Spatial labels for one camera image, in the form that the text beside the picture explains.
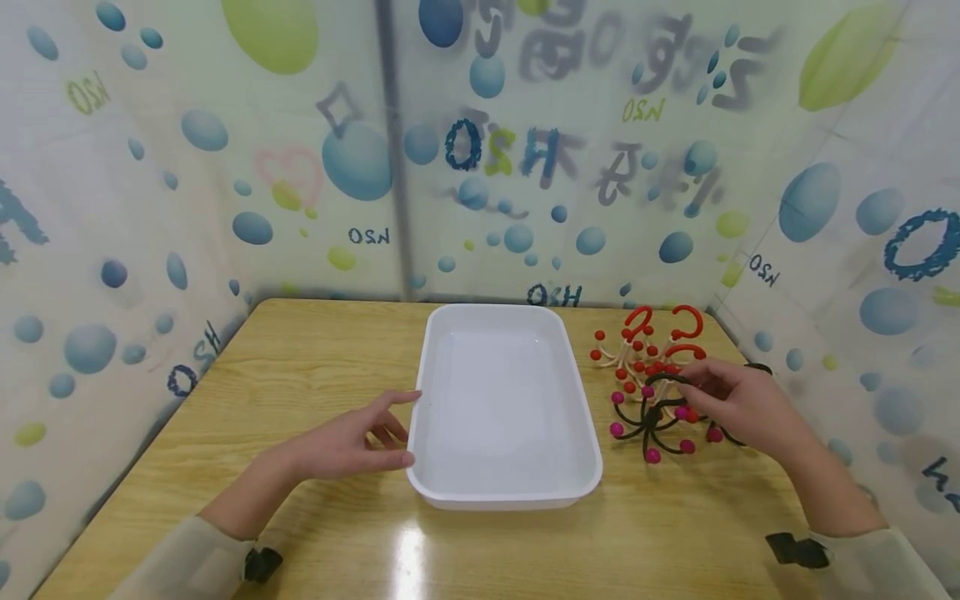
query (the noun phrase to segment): sleeve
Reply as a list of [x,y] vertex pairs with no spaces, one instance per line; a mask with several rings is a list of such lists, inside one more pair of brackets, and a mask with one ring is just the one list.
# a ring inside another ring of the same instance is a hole
[[950,600],[947,591],[896,528],[857,538],[810,535],[827,550],[829,566],[814,569],[824,600]]
[[167,536],[109,600],[229,600],[253,541],[237,541],[198,516]]

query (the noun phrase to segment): green bubble print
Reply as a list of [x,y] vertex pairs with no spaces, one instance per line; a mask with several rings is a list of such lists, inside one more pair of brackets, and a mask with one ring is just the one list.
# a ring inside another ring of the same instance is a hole
[[237,45],[271,73],[294,75],[317,56],[313,0],[221,0],[221,5]]

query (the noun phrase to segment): forearm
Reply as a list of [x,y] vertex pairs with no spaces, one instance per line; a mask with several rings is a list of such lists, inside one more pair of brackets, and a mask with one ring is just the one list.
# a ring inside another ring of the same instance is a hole
[[289,454],[271,448],[253,459],[199,517],[235,540],[255,540],[299,483]]
[[821,444],[780,463],[797,491],[811,531],[831,538],[852,538],[887,527],[847,469]]

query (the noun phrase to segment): blue bubble print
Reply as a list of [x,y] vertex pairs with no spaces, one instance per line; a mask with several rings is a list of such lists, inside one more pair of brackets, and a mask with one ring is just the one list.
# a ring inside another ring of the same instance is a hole
[[717,166],[717,149],[712,143],[702,139],[693,142],[690,149],[686,151],[684,173],[691,177],[706,175],[715,166]]
[[876,388],[880,387],[880,382],[882,378],[878,372],[865,372],[860,375],[860,385],[863,386],[863,389],[867,392],[873,392]]
[[452,256],[444,256],[437,261],[437,268],[444,273],[450,273],[457,268],[457,263],[453,260]]
[[804,169],[783,190],[780,198],[780,231],[801,244],[823,229],[840,201],[840,170],[830,162]]
[[163,172],[163,182],[166,183],[167,187],[172,190],[176,190],[177,186],[180,185],[180,180],[178,180],[177,176],[170,171]]
[[420,0],[420,29],[438,48],[449,48],[464,29],[464,7],[460,0]]
[[69,397],[76,388],[77,381],[68,372],[57,373],[50,378],[50,385],[47,386],[50,396],[60,400]]
[[262,216],[248,210],[233,217],[233,234],[248,244],[263,246],[274,239],[274,228]]
[[550,211],[550,218],[556,221],[557,223],[566,222],[566,206],[554,206],[553,210]]
[[908,293],[885,287],[867,294],[860,303],[860,322],[879,335],[900,335],[917,323],[919,311]]
[[154,321],[154,329],[160,335],[166,335],[174,329],[174,316],[170,313],[163,313]]
[[799,348],[791,348],[786,353],[786,367],[793,372],[804,367],[804,353]]
[[147,357],[147,349],[140,344],[128,344],[120,352],[120,360],[125,365],[138,365]]
[[13,324],[13,335],[24,344],[35,344],[43,337],[43,321],[34,315],[24,315]]
[[130,148],[130,154],[137,160],[143,160],[144,155],[147,154],[143,149],[143,144],[138,139],[127,138],[127,147]]
[[774,348],[774,336],[769,331],[758,331],[754,336],[754,345],[764,352],[769,352]]
[[483,210],[487,206],[489,197],[490,190],[487,189],[487,182],[475,175],[466,178],[457,190],[457,199],[460,200],[460,204],[470,210]]
[[503,234],[503,245],[510,252],[523,254],[534,245],[534,232],[521,223],[512,225]]
[[36,25],[27,28],[27,41],[34,47],[37,54],[47,60],[56,60],[60,57],[57,43],[47,32]]
[[122,32],[127,27],[127,18],[112,2],[101,2],[97,5],[97,18],[104,27],[114,32]]
[[647,171],[656,168],[658,162],[660,162],[660,155],[656,152],[645,152],[640,158],[640,166]]
[[693,238],[686,231],[674,231],[660,244],[660,260],[673,264],[686,260],[693,252]]
[[878,190],[856,208],[856,223],[867,235],[886,233],[897,222],[905,205],[906,200],[897,188]]
[[900,462],[900,451],[891,442],[880,442],[876,446],[876,456],[884,465],[896,465]]
[[723,39],[723,45],[730,48],[736,43],[738,39],[740,39],[740,26],[734,23],[727,30],[727,35],[724,36],[724,39]]
[[342,137],[328,133],[322,154],[326,175],[354,200],[383,198],[394,183],[387,142],[363,123],[350,121]]
[[30,518],[43,510],[47,494],[36,481],[22,481],[13,488],[3,505],[3,516],[11,521]]
[[492,56],[488,59],[477,57],[470,66],[470,87],[481,98],[496,98],[503,91],[507,71],[503,59]]
[[403,152],[414,164],[430,164],[440,152],[440,140],[429,125],[416,125],[403,135]]
[[917,484],[913,493],[917,502],[934,515],[942,515],[950,508],[949,501],[937,491],[936,484],[932,480]]
[[607,234],[600,228],[585,228],[577,235],[577,252],[593,256],[607,245]]
[[186,289],[186,267],[183,266],[183,259],[176,252],[167,254],[167,276],[170,282],[179,290]]
[[127,66],[135,71],[142,71],[147,68],[147,55],[140,50],[139,46],[127,43],[120,47],[120,58]]
[[853,463],[853,452],[850,447],[842,440],[830,440],[827,442],[827,448],[837,455],[840,462],[849,467]]
[[250,196],[253,193],[253,188],[246,181],[236,180],[233,182],[233,191],[241,196]]
[[140,39],[143,40],[143,43],[145,43],[148,48],[159,50],[163,47],[163,36],[153,27],[142,28],[140,30]]
[[106,325],[78,325],[66,335],[63,358],[74,371],[92,375],[110,364],[116,348],[117,338]]
[[107,287],[116,289],[127,282],[127,267],[119,260],[106,260],[100,267],[100,280]]
[[229,142],[227,128],[217,115],[207,110],[192,108],[180,119],[183,137],[194,148],[205,152],[218,152],[226,148]]
[[874,417],[887,433],[911,436],[924,423],[924,404],[907,388],[885,387],[874,398]]

